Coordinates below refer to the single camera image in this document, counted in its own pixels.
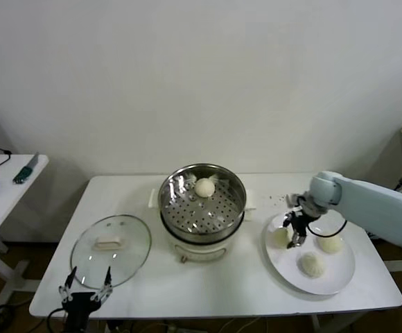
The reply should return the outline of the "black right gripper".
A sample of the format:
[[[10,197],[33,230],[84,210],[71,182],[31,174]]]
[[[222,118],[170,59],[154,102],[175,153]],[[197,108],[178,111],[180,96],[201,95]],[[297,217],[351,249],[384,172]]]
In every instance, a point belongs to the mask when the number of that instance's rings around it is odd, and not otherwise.
[[[321,207],[312,196],[291,196],[292,214],[285,214],[282,226],[292,230],[287,249],[303,246],[307,234],[304,228],[298,230],[296,225],[308,225],[321,217]]]

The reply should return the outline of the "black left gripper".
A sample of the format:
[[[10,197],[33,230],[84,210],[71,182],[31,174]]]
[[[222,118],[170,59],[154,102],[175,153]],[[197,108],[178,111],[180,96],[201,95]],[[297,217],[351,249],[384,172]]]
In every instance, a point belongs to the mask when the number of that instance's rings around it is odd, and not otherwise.
[[[75,279],[76,271],[77,267],[74,266],[65,283],[58,288],[61,298],[66,299],[62,301],[62,308],[67,313],[63,332],[86,332],[90,314],[101,308],[102,304],[98,299],[107,299],[112,293],[112,274],[109,266],[103,286],[96,296],[93,292],[71,294],[71,285]]]

